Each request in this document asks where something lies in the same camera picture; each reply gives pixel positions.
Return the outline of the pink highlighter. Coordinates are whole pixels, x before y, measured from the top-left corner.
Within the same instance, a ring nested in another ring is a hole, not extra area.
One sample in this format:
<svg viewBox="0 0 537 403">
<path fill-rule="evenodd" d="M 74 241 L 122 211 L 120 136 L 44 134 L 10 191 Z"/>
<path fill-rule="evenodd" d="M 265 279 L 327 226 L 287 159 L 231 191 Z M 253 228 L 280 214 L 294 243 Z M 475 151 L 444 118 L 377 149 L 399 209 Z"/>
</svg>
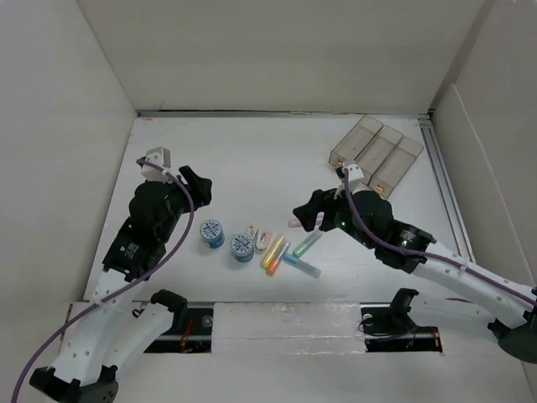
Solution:
<svg viewBox="0 0 537 403">
<path fill-rule="evenodd" d="M 320 226 L 322 224 L 322 221 L 323 221 L 323 218 L 324 218 L 324 213 L 323 212 L 320 212 L 317 217 L 316 217 L 316 220 L 315 220 L 315 226 Z M 300 228 L 302 226 L 300 220 L 298 220 L 297 218 L 293 218 L 293 219 L 290 219 L 288 221 L 288 227 L 289 228 Z"/>
</svg>

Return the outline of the green highlighter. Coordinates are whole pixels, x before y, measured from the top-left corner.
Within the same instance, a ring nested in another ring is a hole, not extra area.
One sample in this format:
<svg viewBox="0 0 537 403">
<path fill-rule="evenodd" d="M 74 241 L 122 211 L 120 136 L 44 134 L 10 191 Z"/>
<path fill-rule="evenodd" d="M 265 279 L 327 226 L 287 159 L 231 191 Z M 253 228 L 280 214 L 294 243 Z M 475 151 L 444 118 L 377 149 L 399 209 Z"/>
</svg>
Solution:
<svg viewBox="0 0 537 403">
<path fill-rule="evenodd" d="M 315 230 L 302 243 L 300 243 L 296 248 L 294 248 L 292 254 L 295 257 L 300 258 L 322 237 L 322 235 L 322 231 Z"/>
</svg>

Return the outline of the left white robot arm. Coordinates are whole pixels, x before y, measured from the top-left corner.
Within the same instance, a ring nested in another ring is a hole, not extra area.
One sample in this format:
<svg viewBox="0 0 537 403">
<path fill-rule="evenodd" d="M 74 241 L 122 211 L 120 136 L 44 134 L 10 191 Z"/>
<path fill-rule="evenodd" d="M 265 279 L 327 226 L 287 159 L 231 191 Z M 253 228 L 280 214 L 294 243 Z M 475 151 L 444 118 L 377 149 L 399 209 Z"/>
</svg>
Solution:
<svg viewBox="0 0 537 403">
<path fill-rule="evenodd" d="M 144 183 L 129 202 L 129 214 L 103 261 L 91 305 L 66 322 L 35 352 L 36 356 L 64 333 L 75 330 L 65 349 L 49 365 L 25 367 L 30 385 L 55 402 L 112 402 L 126 368 L 159 336 L 181 331 L 188 302 L 169 290 L 154 293 L 129 327 L 123 318 L 150 277 L 179 250 L 168 243 L 182 215 L 192 228 L 195 212 L 211 203 L 212 181 L 188 165 L 178 175 L 149 160 L 138 161 Z"/>
</svg>

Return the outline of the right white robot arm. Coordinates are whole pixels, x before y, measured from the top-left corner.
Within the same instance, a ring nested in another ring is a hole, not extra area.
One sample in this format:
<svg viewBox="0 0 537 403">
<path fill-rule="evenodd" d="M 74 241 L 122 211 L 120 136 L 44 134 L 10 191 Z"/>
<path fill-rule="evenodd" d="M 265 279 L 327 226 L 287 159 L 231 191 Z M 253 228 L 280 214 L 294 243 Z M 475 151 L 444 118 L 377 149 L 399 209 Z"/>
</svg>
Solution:
<svg viewBox="0 0 537 403">
<path fill-rule="evenodd" d="M 456 293 L 442 299 L 399 289 L 388 307 L 362 322 L 377 343 L 402 338 L 420 327 L 448 327 L 496 343 L 525 363 L 536 361 L 536 290 L 488 272 L 436 241 L 429 233 L 394 218 L 390 203 L 374 191 L 346 198 L 316 190 L 293 210 L 303 228 L 338 228 L 374 252 L 391 269 L 431 281 Z"/>
</svg>

